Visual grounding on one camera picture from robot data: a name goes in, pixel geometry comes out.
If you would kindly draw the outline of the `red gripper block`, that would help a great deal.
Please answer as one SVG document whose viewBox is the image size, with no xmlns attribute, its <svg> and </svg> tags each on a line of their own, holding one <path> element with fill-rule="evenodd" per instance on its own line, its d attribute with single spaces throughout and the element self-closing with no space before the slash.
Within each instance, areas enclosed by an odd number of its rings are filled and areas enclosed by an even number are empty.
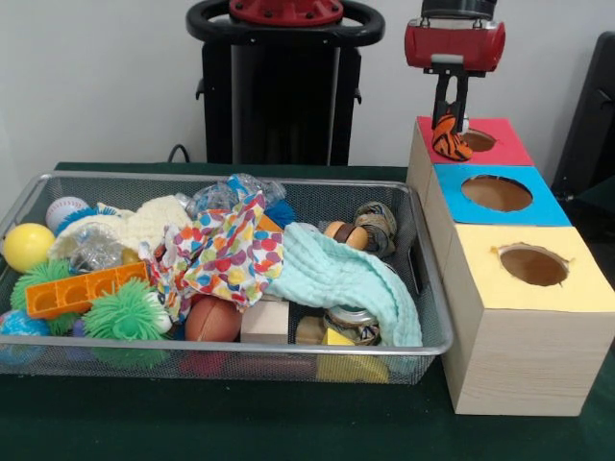
<svg viewBox="0 0 615 461">
<path fill-rule="evenodd" d="M 489 21 L 482 27 L 460 26 L 432 27 L 427 21 L 410 21 L 405 33 L 406 62 L 411 67 L 422 69 L 436 66 L 461 66 L 468 72 L 493 72 L 502 57 L 505 44 L 505 25 L 503 22 Z M 467 103 L 467 75 L 456 77 L 455 129 L 463 131 L 463 121 Z M 450 75 L 439 74 L 436 84 L 432 127 L 447 114 L 449 103 L 446 100 Z"/>
</svg>

